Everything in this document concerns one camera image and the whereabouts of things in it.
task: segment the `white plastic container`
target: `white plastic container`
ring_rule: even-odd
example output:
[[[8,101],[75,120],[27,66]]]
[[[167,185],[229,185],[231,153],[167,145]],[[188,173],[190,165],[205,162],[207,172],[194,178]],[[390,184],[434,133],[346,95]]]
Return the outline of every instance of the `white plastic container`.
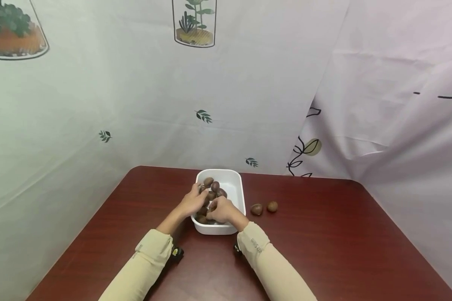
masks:
[[[227,193],[227,198],[231,200],[233,205],[246,215],[246,205],[244,203],[243,183],[241,175],[232,170],[203,170],[198,173],[196,182],[202,183],[206,178],[214,178],[218,181],[220,187]],[[200,224],[191,216],[196,230],[204,235],[231,235],[237,231],[233,225],[226,223],[224,225],[204,225]]]

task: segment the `red wooden table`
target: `red wooden table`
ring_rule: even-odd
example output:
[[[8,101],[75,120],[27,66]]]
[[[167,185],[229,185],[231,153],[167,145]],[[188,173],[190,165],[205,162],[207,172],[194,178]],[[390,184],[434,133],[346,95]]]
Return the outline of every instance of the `red wooden table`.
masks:
[[[198,171],[131,170],[40,282],[28,301],[96,301],[191,187]],[[247,207],[279,203],[249,218],[298,270],[318,301],[452,301],[452,291],[358,183],[242,174]],[[204,236],[187,219],[175,235],[185,250],[146,300],[268,300],[235,235]]]

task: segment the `fabric backdrop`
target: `fabric backdrop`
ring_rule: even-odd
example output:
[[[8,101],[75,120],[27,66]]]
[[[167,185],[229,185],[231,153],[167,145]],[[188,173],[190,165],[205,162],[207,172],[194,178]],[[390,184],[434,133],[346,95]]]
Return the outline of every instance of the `fabric backdrop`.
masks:
[[[287,165],[362,183],[452,288],[452,0],[352,0]]]
[[[202,2],[1,1],[0,300],[137,165],[283,173],[349,2]]]

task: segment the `potted plant illustration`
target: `potted plant illustration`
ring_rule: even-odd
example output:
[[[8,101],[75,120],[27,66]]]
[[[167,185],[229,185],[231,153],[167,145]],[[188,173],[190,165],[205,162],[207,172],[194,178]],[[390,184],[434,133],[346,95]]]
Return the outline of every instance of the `potted plant illustration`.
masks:
[[[213,47],[216,0],[172,0],[175,40],[192,47]]]
[[[32,4],[29,0],[14,2],[21,6],[0,0],[0,59],[19,60],[44,54],[48,44]]]

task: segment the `arm sleeve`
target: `arm sleeve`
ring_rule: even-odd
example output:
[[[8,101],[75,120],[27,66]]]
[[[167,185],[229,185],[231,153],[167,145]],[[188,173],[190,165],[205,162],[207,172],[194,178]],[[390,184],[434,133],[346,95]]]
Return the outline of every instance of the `arm sleeve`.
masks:
[[[171,251],[172,237],[155,229],[150,230],[99,301],[143,301],[166,265]]]
[[[238,246],[263,284],[271,301],[316,301],[305,280],[270,243],[254,222],[238,234]]]

